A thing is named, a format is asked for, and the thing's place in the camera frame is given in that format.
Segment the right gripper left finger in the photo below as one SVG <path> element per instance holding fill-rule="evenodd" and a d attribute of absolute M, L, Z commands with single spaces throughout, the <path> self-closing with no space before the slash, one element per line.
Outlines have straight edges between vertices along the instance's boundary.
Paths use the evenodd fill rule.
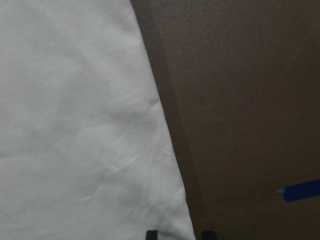
<path fill-rule="evenodd" d="M 146 232 L 146 240 L 158 240 L 158 231 L 157 230 L 148 230 Z"/>

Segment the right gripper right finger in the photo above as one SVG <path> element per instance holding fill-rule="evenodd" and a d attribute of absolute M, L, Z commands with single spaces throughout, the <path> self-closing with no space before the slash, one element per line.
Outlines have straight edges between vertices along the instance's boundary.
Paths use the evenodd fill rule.
<path fill-rule="evenodd" d="M 201 240 L 217 240 L 217 235 L 212 230 L 204 230 L 201 234 Z"/>

